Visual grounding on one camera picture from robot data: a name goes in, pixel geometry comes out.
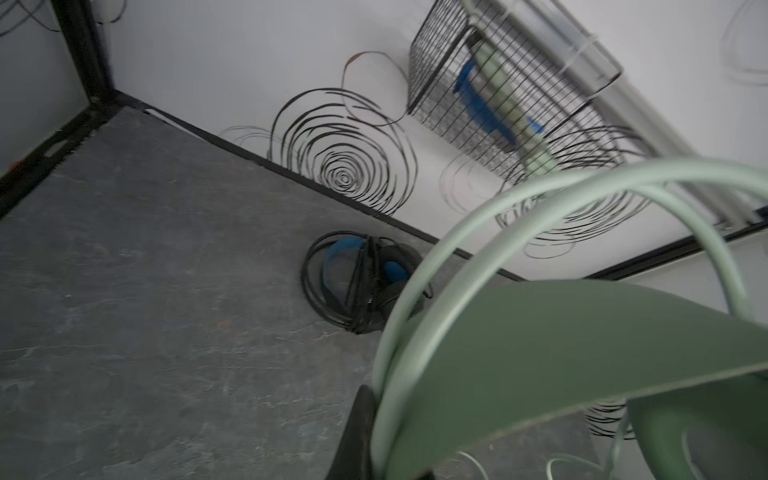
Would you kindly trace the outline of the black blue headphones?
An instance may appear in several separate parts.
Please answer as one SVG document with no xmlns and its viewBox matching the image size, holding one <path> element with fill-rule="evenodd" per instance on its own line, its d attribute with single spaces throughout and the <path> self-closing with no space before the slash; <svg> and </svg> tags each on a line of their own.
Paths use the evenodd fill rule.
<svg viewBox="0 0 768 480">
<path fill-rule="evenodd" d="M 382 331 L 406 284 L 423 261 L 388 237 L 332 231 L 308 248 L 300 269 L 302 292 L 326 322 L 355 335 Z M 331 269 L 351 265 L 346 289 L 332 288 Z"/>
</svg>

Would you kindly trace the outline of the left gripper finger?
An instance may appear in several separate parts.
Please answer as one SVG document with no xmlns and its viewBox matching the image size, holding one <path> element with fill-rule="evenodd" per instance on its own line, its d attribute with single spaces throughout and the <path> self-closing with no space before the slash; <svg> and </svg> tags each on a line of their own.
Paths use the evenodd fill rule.
<svg viewBox="0 0 768 480">
<path fill-rule="evenodd" d="M 374 421 L 375 395 L 368 385 L 361 385 L 326 480 L 372 478 L 370 443 Z"/>
</svg>

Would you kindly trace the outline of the mint green headphones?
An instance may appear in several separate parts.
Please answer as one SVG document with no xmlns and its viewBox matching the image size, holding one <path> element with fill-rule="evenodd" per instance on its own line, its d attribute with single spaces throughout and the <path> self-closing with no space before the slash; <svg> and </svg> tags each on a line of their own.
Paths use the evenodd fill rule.
<svg viewBox="0 0 768 480">
<path fill-rule="evenodd" d="M 487 201 L 454 227 L 408 282 L 373 371 L 369 444 L 376 479 L 415 479 L 462 447 L 625 400 L 659 479 L 690 479 L 687 445 L 715 430 L 767 451 L 767 329 L 753 315 L 720 234 L 670 183 L 701 182 L 759 197 L 764 171 L 705 159 L 550 174 Z M 490 278 L 564 216 L 634 192 L 677 217 L 709 255 L 727 311 L 641 286 L 598 280 Z"/>
</svg>

